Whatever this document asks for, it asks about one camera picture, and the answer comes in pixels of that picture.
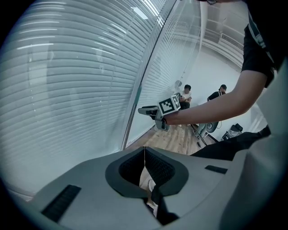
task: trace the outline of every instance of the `white wall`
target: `white wall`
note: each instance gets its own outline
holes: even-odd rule
[[[231,92],[237,83],[240,72],[241,69],[227,58],[203,46],[186,81],[186,84],[191,85],[191,106],[207,102],[207,97],[217,91],[222,84],[227,86],[227,92]],[[243,127],[243,132],[247,132],[252,123],[251,110],[243,115],[222,121],[222,126],[219,123],[218,127],[220,128],[211,135],[220,141],[225,132],[236,123]]]

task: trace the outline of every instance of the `wooden floor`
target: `wooden floor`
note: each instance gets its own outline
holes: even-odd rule
[[[205,142],[210,145],[215,143],[210,137],[206,137]],[[193,129],[189,125],[171,125],[168,132],[151,128],[141,138],[139,138],[127,149],[135,150],[141,146],[158,147],[168,151],[192,155],[201,148],[197,145],[198,139],[193,134]]]

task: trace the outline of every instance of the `white shirt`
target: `white shirt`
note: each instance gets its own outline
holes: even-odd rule
[[[191,97],[191,92],[189,92],[188,94],[185,94],[184,90],[181,91],[181,96],[184,99],[188,99],[189,97]]]

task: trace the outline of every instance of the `black t-shirt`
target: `black t-shirt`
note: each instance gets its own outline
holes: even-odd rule
[[[245,28],[242,71],[252,70],[265,74],[268,77],[265,85],[267,87],[274,77],[274,68],[279,70],[284,57],[288,55],[288,43],[285,38],[287,18],[285,19],[286,13],[281,12],[286,7],[281,6],[280,3],[263,3],[258,0],[246,0],[245,2],[252,20],[260,32],[265,48],[255,41],[247,26]]]
[[[221,91],[216,91],[216,92],[212,93],[208,98],[209,98],[209,100],[213,100],[216,97],[219,97],[220,95],[222,95]]]

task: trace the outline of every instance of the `black sleeve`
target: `black sleeve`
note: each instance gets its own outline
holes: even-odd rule
[[[265,50],[253,39],[248,26],[245,28],[243,53],[242,71],[252,70],[265,74],[268,78],[265,84],[267,87],[274,77],[274,65]]]
[[[219,93],[218,92],[214,92],[208,98],[209,98],[209,100],[213,100],[214,98],[216,98],[218,96],[219,96]]]

